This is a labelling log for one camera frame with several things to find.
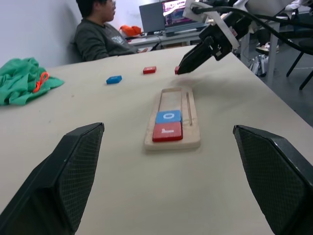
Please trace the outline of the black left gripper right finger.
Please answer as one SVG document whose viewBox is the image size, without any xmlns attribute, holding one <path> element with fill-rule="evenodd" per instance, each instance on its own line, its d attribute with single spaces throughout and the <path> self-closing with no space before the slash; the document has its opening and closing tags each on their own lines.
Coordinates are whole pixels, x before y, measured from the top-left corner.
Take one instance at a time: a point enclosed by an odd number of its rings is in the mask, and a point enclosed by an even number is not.
<svg viewBox="0 0 313 235">
<path fill-rule="evenodd" d="M 276 235 L 313 233 L 313 166 L 284 137 L 233 128 L 250 189 Z"/>
</svg>

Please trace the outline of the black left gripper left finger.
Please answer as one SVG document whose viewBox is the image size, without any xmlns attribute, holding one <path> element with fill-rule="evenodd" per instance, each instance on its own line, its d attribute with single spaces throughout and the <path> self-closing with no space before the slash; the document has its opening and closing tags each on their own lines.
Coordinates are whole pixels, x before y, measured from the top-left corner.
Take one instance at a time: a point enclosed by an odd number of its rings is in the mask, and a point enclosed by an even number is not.
<svg viewBox="0 0 313 235">
<path fill-rule="evenodd" d="M 94 183 L 105 126 L 65 134 L 26 178 L 0 215 L 2 235 L 73 235 Z"/>
</svg>

